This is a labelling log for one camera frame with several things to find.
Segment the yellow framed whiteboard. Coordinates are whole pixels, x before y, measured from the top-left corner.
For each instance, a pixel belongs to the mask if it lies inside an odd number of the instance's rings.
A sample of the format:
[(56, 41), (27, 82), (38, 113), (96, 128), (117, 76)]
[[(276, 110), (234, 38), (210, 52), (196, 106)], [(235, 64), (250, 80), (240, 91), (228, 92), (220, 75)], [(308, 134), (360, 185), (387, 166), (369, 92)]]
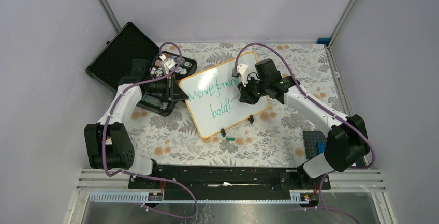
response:
[(261, 97), (255, 105), (232, 101), (239, 97), (240, 78), (232, 76), (235, 59), (195, 73), (179, 82), (179, 87), (189, 96), (186, 100), (198, 134), (203, 139), (256, 116), (268, 108), (269, 99)]

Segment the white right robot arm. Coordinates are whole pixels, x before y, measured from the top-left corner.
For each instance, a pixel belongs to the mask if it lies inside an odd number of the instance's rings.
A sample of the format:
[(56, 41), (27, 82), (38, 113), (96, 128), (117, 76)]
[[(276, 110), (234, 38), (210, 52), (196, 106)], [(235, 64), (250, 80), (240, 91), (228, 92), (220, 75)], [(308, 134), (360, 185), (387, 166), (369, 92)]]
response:
[(268, 96), (302, 114), (326, 137), (325, 150), (298, 167), (299, 186), (309, 189), (321, 175), (343, 172), (370, 152), (365, 123), (359, 115), (348, 116), (329, 108), (292, 76), (282, 77), (271, 59), (257, 62), (255, 69), (252, 76), (248, 65), (236, 66), (233, 75), (241, 77), (240, 102), (256, 104)]

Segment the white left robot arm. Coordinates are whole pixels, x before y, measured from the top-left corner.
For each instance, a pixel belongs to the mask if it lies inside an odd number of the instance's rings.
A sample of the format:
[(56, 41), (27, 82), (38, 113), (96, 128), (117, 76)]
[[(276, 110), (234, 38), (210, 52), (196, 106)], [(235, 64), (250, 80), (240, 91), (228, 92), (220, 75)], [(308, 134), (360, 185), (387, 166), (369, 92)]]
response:
[(176, 75), (185, 71), (182, 57), (159, 55), (159, 66), (144, 59), (135, 59), (131, 70), (121, 77), (110, 107), (95, 124), (84, 129), (87, 156), (93, 169), (141, 175), (147, 188), (160, 183), (160, 173), (153, 170), (153, 160), (136, 151), (125, 123), (144, 94), (155, 93), (169, 101), (187, 100), (188, 95), (177, 84)]

